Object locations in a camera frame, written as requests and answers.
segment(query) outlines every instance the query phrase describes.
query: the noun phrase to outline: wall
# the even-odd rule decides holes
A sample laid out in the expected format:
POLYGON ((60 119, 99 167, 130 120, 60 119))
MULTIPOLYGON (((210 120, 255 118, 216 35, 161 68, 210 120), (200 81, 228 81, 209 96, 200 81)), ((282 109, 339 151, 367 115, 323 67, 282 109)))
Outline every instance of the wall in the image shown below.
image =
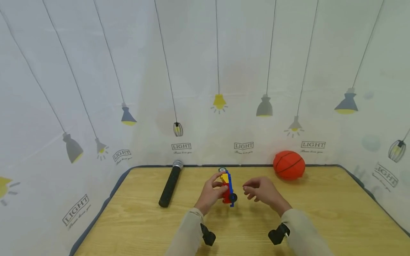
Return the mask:
POLYGON ((132 166, 269 164, 285 149, 344 166, 409 230, 410 160, 387 156, 410 125, 408 1, 384 3, 355 83, 359 111, 334 110, 381 2, 320 0, 302 88, 314 0, 277 2, 270 69, 275 2, 219 0, 219 87, 214 1, 157 1, 170 86, 152 0, 96 0, 98 13, 92 0, 0 0, 4 255, 68 255, 132 166), (212 109, 218 93, 223 110, 212 109), (257 117, 265 93, 273 115, 257 117), (289 130, 296 115, 303 131, 289 130))

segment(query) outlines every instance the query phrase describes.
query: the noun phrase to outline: orange basketball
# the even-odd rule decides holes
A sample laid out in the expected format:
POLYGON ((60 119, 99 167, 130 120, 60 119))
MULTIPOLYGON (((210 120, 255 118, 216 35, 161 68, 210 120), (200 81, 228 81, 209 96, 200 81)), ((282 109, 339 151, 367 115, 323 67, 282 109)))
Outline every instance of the orange basketball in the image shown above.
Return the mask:
POLYGON ((273 169, 280 178, 295 180, 305 172, 305 161, 296 152, 282 151, 276 154, 273 169))

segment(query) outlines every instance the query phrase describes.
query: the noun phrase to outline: black wheel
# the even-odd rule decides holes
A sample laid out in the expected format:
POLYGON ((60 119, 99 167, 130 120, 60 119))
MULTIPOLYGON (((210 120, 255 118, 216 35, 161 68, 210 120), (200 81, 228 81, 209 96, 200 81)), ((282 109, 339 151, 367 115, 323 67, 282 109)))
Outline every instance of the black wheel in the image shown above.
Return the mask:
POLYGON ((238 200, 238 196, 235 193, 229 194, 229 199, 232 203, 235 203, 238 200))

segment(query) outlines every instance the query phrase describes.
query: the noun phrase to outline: microphone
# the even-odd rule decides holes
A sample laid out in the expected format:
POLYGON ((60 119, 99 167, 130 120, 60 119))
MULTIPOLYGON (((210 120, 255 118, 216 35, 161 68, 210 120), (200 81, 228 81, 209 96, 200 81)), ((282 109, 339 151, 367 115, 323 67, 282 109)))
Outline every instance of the microphone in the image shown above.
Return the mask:
POLYGON ((168 207, 171 202, 172 194, 174 193, 175 186, 177 185, 179 174, 181 173, 184 164, 180 160, 176 160, 172 164, 172 170, 169 174, 168 181, 165 184, 164 191, 162 191, 161 198, 159 199, 159 206, 168 207))

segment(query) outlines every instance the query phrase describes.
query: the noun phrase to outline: table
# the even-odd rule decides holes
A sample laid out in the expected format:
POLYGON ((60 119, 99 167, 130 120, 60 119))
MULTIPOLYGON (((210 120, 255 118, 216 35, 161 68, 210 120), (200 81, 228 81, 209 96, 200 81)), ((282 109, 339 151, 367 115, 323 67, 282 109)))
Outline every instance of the table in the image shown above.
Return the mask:
MULTIPOLYGON (((267 237, 279 217, 261 202, 248 201, 242 184, 268 176, 294 207, 306 212, 335 255, 407 255, 410 238, 338 167, 307 167, 303 178, 279 180, 272 167, 230 167, 238 201, 234 208, 217 202, 205 216, 216 234, 214 246, 200 256, 294 255, 285 240, 267 237)), ((162 256, 186 211, 195 204, 206 179, 218 168, 184 168, 169 208, 158 200, 171 168, 135 168, 125 178, 76 256, 162 256)))

